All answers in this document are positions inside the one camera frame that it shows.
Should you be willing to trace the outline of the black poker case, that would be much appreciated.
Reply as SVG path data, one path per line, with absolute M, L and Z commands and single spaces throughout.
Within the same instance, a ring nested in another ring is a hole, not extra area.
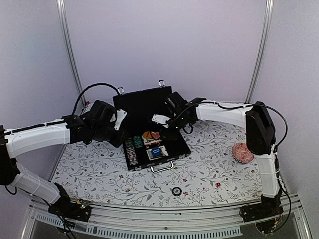
M 116 108 L 127 112 L 121 123 L 128 139 L 123 143 L 127 169 L 137 171 L 183 159 L 191 154 L 184 137 L 178 131 L 169 141 L 162 132 L 160 124 L 152 121 L 153 115 L 170 116 L 165 100 L 172 93 L 171 86 L 150 88 L 113 96 Z

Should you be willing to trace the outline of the orange big blind button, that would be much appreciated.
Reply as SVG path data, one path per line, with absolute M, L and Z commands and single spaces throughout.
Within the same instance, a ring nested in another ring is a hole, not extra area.
M 151 131 L 146 131 L 143 133 L 143 138 L 146 140 L 153 140 L 153 135 Z

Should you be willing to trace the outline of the red card deck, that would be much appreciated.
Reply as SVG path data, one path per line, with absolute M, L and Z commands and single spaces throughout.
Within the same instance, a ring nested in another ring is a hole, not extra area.
M 153 131 L 151 131 L 151 132 L 153 135 L 153 140 L 146 140 L 143 138 L 143 135 L 142 135 L 143 144 L 145 146 L 150 146 L 150 145 L 161 143 L 161 136 L 160 136 L 159 132 L 153 132 Z

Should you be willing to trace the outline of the blue small blind button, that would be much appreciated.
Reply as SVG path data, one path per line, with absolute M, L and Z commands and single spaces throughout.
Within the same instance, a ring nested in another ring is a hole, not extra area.
M 154 157 L 158 157 L 162 155 L 162 149 L 160 147 L 154 147 L 151 149 L 151 154 Z

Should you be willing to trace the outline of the blue card deck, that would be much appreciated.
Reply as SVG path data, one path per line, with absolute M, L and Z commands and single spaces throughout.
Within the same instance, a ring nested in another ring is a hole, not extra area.
M 152 156 L 152 154 L 151 154 L 151 149 L 152 148 L 146 150 L 149 160 L 155 160 L 155 159 L 158 159 L 158 158 L 163 158 L 163 157 L 167 157 L 168 156 L 168 152 L 167 152 L 165 146 L 159 146 L 159 147 L 162 149 L 162 155 L 158 156 L 158 157 Z

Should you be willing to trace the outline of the black white dealer button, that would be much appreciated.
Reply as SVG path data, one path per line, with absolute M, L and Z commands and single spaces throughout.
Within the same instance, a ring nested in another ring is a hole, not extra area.
M 174 187 L 171 192 L 174 196 L 180 196 L 182 194 L 182 189 L 180 187 Z

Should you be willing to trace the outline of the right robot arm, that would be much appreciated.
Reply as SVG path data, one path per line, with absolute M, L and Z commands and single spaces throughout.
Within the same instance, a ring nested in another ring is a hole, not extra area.
M 202 97 L 187 101 L 178 92 L 170 94 L 165 99 L 164 106 L 169 114 L 153 115 L 152 121 L 163 126 L 162 137 L 167 140 L 175 140 L 178 131 L 198 121 L 216 121 L 245 130 L 245 143 L 257 161 L 262 183 L 258 213 L 262 217 L 268 217 L 277 209 L 283 192 L 277 156 L 282 141 L 276 140 L 276 129 L 269 112 L 284 119 L 278 110 L 261 101 L 240 104 Z

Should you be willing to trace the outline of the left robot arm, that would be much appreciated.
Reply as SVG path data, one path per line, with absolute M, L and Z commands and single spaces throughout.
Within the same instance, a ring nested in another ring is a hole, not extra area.
M 31 195 L 40 197 L 55 207 L 63 216 L 74 212 L 74 205 L 65 189 L 32 173 L 17 162 L 22 154 L 55 145 L 93 141 L 110 143 L 119 147 L 128 137 L 121 128 L 127 116 L 123 109 L 96 100 L 90 110 L 82 115 L 74 111 L 51 122 L 18 129 L 0 128 L 0 184 L 11 185 Z

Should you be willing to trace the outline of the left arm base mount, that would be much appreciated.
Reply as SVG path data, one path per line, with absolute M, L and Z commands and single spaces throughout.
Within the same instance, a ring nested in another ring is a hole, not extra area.
M 82 206 L 82 204 L 73 203 L 67 199 L 59 199 L 54 204 L 50 204 L 48 209 L 51 214 L 82 222 L 89 221 L 91 211 L 92 208 L 90 206 Z

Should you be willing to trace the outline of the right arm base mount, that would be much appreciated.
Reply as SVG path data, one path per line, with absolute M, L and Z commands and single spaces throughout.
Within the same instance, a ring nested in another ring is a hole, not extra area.
M 260 203 L 241 207 L 239 215 L 244 222 L 250 222 L 279 215 L 283 211 L 279 197 L 269 198 L 262 195 Z

